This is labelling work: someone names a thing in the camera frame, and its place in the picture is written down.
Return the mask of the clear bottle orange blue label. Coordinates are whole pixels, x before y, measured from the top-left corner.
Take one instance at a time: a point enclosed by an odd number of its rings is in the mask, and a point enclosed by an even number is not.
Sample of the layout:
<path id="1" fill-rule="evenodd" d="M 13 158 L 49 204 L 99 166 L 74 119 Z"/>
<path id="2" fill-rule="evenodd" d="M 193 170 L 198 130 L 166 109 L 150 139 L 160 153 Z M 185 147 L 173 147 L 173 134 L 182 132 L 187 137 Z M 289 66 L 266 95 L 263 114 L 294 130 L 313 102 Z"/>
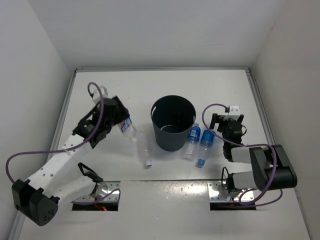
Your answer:
<path id="1" fill-rule="evenodd" d="M 127 117 L 117 125 L 124 137 L 128 138 L 132 143 L 137 142 L 137 130 L 130 117 Z"/>

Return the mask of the clear unlabelled plastic bottle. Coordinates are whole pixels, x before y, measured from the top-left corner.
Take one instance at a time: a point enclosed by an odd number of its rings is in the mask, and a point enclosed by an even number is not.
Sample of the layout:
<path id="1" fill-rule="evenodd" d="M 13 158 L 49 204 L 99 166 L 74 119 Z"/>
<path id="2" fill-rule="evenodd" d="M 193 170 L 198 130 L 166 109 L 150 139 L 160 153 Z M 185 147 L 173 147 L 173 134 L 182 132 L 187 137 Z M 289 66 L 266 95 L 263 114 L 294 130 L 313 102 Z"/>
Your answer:
<path id="1" fill-rule="evenodd" d="M 142 125 L 137 131 L 137 153 L 145 169 L 152 167 L 153 150 L 147 129 Z"/>

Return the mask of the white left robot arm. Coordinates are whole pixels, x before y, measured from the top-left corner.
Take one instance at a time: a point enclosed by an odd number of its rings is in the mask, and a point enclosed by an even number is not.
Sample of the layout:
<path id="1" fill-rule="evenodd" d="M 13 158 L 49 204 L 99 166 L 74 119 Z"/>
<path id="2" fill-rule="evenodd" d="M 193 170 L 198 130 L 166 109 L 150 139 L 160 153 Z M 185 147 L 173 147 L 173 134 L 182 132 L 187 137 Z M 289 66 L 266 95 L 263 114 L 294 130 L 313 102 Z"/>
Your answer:
<path id="1" fill-rule="evenodd" d="M 83 117 L 61 150 L 36 173 L 12 183 L 14 207 L 38 226 L 48 224 L 60 206 L 94 193 L 103 182 L 81 159 L 130 116 L 121 100 L 104 97 Z"/>

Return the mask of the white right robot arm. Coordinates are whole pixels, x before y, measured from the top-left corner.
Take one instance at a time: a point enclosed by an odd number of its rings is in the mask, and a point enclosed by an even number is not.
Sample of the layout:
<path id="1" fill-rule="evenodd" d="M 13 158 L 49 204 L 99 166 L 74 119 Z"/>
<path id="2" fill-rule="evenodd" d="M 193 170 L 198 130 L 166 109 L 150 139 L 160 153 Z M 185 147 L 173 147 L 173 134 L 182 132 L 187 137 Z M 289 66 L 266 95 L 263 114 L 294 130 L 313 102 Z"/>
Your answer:
<path id="1" fill-rule="evenodd" d="M 223 155 L 231 163 L 245 163 L 251 165 L 251 171 L 229 173 L 225 180 L 228 192 L 242 189 L 258 189 L 263 191 L 272 176 L 274 163 L 273 152 L 269 147 L 240 147 L 233 143 L 241 144 L 244 115 L 237 120 L 227 119 L 225 115 L 214 113 L 209 128 L 212 130 L 217 124 L 217 131 L 229 142 L 223 143 Z M 269 190 L 289 189 L 297 186 L 297 174 L 282 145 L 273 145 L 276 156 L 276 169 Z"/>

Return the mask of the dark grey garbage bin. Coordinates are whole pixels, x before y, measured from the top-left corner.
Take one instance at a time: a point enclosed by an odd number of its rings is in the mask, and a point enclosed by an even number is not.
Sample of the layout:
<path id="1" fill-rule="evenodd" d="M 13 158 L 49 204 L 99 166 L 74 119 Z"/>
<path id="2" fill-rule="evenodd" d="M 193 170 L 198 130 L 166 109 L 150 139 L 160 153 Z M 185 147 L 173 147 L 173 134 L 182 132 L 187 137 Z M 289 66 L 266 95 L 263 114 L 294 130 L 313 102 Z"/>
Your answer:
<path id="1" fill-rule="evenodd" d="M 168 152 L 180 150 L 196 121 L 196 109 L 186 98 L 167 95 L 151 107 L 150 117 L 156 143 Z"/>

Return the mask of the blue capped plastic bottle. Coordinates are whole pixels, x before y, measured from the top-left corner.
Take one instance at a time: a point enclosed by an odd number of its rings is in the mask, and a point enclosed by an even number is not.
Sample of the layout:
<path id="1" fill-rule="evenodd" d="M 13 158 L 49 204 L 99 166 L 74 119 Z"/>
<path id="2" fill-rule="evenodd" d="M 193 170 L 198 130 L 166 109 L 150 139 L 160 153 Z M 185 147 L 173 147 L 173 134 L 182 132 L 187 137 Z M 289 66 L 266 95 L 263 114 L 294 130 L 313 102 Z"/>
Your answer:
<path id="1" fill-rule="evenodd" d="M 197 152 L 196 166 L 202 168 L 209 159 L 215 141 L 215 135 L 210 130 L 204 130 Z"/>

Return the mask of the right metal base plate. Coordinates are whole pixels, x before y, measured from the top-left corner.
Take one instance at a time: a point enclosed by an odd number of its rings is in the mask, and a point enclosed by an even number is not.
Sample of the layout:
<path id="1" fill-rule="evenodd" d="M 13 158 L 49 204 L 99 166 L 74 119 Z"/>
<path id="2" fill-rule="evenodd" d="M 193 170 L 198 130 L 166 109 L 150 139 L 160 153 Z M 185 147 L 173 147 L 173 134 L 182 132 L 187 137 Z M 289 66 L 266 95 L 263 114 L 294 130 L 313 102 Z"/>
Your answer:
<path id="1" fill-rule="evenodd" d="M 233 204 L 239 202 L 241 195 L 241 201 L 243 203 L 253 201 L 255 199 L 254 192 L 251 188 L 233 190 L 228 192 L 224 189 L 219 180 L 212 180 L 207 182 L 209 202 L 214 204 Z"/>

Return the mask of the metal base plate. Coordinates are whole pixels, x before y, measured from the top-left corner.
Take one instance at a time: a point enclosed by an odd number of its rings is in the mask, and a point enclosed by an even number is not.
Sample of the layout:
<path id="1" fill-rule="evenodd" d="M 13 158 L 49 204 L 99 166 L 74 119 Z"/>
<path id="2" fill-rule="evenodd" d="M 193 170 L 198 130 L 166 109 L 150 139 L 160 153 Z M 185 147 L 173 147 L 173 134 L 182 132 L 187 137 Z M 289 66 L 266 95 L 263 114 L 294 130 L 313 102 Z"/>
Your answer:
<path id="1" fill-rule="evenodd" d="M 233 190 L 228 192 L 224 189 L 219 180 L 212 180 L 207 182 L 209 202 L 214 204 L 233 204 L 239 202 L 241 195 L 241 201 L 243 203 L 253 201 L 255 199 L 254 192 L 251 188 Z"/>
<path id="2" fill-rule="evenodd" d="M 120 200 L 120 187 L 120 181 L 104 181 L 98 183 L 91 194 L 83 195 L 75 201 L 91 203 L 99 200 L 99 203 L 115 204 Z"/>

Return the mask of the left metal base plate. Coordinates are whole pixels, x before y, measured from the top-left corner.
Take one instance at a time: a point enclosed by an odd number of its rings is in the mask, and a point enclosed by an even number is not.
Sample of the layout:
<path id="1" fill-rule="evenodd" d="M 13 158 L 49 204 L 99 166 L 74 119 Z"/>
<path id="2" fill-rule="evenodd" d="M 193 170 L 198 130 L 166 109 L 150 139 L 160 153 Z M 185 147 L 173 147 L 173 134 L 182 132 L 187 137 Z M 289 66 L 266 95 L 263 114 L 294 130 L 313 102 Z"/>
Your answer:
<path id="1" fill-rule="evenodd" d="M 120 181 L 104 181 L 98 183 L 91 194 L 83 195 L 75 201 L 91 203 L 99 200 L 99 203 L 115 204 L 120 200 L 120 187 Z"/>

